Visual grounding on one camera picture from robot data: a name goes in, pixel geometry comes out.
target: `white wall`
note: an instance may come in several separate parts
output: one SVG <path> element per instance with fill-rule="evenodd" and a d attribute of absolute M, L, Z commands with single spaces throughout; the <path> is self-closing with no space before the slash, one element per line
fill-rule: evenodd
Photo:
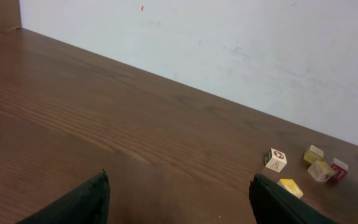
<path fill-rule="evenodd" d="M 21 0 L 21 13 L 26 29 L 358 144 L 358 0 Z"/>

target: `block face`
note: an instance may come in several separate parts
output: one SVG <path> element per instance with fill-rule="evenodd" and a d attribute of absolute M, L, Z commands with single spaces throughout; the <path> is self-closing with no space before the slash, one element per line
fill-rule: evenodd
<path fill-rule="evenodd" d="M 334 158 L 333 164 L 331 165 L 331 167 L 335 171 L 335 173 L 333 175 L 334 179 L 341 180 L 346 176 L 348 166 L 344 162 L 340 161 L 339 159 Z"/>
<path fill-rule="evenodd" d="M 311 145 L 308 150 L 305 151 L 303 159 L 310 164 L 316 161 L 322 161 L 324 159 L 324 152 L 314 145 Z"/>
<path fill-rule="evenodd" d="M 298 198 L 301 198 L 303 196 L 303 192 L 292 179 L 280 179 L 277 184 L 282 186 L 285 190 L 289 191 L 291 194 L 297 196 Z"/>
<path fill-rule="evenodd" d="M 309 174 L 318 182 L 327 181 L 335 171 L 324 161 L 316 161 L 308 169 Z"/>
<path fill-rule="evenodd" d="M 287 158 L 283 152 L 270 149 L 265 156 L 265 167 L 280 172 L 287 164 Z"/>

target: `wooden table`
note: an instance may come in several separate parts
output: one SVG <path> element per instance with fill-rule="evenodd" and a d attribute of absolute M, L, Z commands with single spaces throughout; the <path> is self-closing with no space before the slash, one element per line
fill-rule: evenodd
<path fill-rule="evenodd" d="M 349 164 L 340 184 L 307 173 L 310 144 Z M 288 157 L 281 173 L 264 169 L 271 147 Z M 255 223 L 256 173 L 294 179 L 302 201 L 358 223 L 358 146 L 28 30 L 0 32 L 0 223 L 102 169 L 109 223 Z"/>

